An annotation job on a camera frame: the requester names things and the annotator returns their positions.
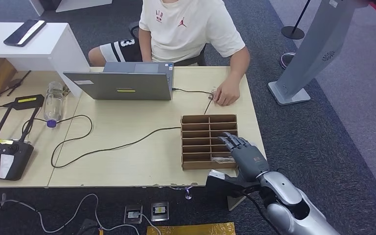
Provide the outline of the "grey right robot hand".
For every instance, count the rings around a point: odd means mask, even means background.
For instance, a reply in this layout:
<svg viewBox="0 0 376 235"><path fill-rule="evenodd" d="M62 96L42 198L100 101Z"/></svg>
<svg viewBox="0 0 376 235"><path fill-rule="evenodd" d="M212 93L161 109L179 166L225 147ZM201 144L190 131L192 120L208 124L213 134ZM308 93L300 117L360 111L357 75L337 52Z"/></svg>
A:
<svg viewBox="0 0 376 235"><path fill-rule="evenodd" d="M270 170L269 164L260 150L246 139L228 132L223 132L222 136L217 138L231 152L231 156L239 168L239 173L246 182L254 182L261 174Z"/></svg>

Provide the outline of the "person's left hand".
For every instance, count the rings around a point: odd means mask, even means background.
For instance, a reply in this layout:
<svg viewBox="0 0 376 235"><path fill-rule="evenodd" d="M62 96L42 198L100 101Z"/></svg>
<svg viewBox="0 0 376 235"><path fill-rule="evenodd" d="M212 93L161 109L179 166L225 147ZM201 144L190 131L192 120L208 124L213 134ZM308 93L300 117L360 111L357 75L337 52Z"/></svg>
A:
<svg viewBox="0 0 376 235"><path fill-rule="evenodd" d="M219 106L229 106L236 102L240 97L240 81L227 78L216 89L213 100Z"/></svg>

